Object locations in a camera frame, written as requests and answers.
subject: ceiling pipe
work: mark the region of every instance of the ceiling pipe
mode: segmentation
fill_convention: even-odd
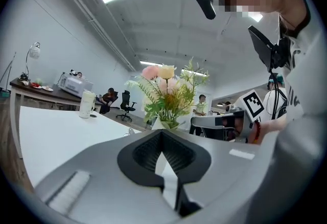
[[[133,53],[135,54],[134,48],[132,47],[132,45],[130,44],[130,42],[127,40],[123,30],[121,29],[121,27],[119,26],[119,24],[117,23],[115,17],[113,16],[112,12],[109,10],[109,8],[107,7],[107,5],[105,5],[107,11],[109,12],[109,14],[111,15],[112,19],[114,20],[115,24],[117,25],[117,27],[119,28],[119,30],[121,31],[122,35],[124,36],[127,44],[129,45],[129,47],[131,48],[131,50],[133,51]]]
[[[98,32],[100,37],[109,45],[109,47],[120,57],[128,67],[132,71],[136,71],[134,66],[125,58],[125,56],[118,50],[117,46],[114,42],[110,39],[110,37],[107,35],[107,33],[104,31],[102,26],[99,24],[99,22],[96,20],[96,18],[93,16],[93,14],[89,11],[87,6],[83,3],[82,0],[73,0],[76,5],[80,8],[82,13],[85,15],[87,20],[91,23],[91,25],[94,27],[94,29]]]

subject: yellow flower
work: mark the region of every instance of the yellow flower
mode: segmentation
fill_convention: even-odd
[[[159,68],[158,76],[163,79],[170,79],[175,75],[175,67],[171,65],[163,65]]]

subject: pink flower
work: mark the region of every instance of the pink flower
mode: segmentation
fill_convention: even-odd
[[[161,79],[158,83],[159,89],[163,94],[166,94],[167,92],[167,82],[164,79]],[[174,90],[178,89],[178,83],[177,80],[174,78],[168,79],[168,93],[173,93]]]
[[[142,76],[147,79],[151,80],[158,77],[159,66],[151,65],[143,69]]]

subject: white wall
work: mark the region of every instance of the white wall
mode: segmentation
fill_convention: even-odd
[[[270,74],[254,49],[247,50],[246,60],[235,60],[227,66],[216,80],[213,99],[226,97],[240,91],[252,89],[268,82]]]
[[[96,94],[109,87],[120,93],[125,89],[129,72],[89,27],[73,0],[8,1],[0,22],[0,76],[15,51],[10,80],[25,71],[27,51],[36,41],[41,53],[38,60],[29,59],[31,79],[52,84],[63,71],[74,69],[94,83]]]

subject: black headset strap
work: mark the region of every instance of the black headset strap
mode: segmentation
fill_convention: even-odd
[[[282,96],[284,100],[287,100],[285,94],[280,89],[278,89],[278,93]]]

